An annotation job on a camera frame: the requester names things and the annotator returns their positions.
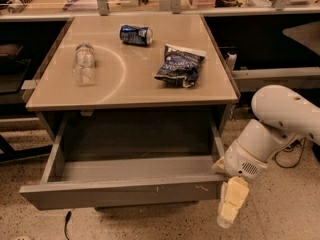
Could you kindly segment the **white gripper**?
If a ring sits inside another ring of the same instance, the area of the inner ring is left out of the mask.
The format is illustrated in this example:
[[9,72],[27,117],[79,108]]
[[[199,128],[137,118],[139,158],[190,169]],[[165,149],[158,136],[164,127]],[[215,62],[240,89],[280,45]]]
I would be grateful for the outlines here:
[[247,181],[254,181],[266,169],[267,163],[253,157],[238,141],[231,144],[224,158],[221,157],[212,165],[214,173],[224,174],[226,171],[232,177],[221,187],[217,223],[222,228],[228,229],[232,226],[246,201],[249,194]]

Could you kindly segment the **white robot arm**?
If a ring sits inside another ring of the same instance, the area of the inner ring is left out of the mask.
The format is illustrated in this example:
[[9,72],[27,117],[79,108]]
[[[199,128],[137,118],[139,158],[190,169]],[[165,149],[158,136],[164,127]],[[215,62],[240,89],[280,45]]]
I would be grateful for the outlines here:
[[249,183],[267,169],[267,161],[299,138],[320,145],[320,108],[281,85],[260,88],[251,101],[255,115],[224,155],[213,164],[229,180],[221,187],[217,223],[227,229],[248,194]]

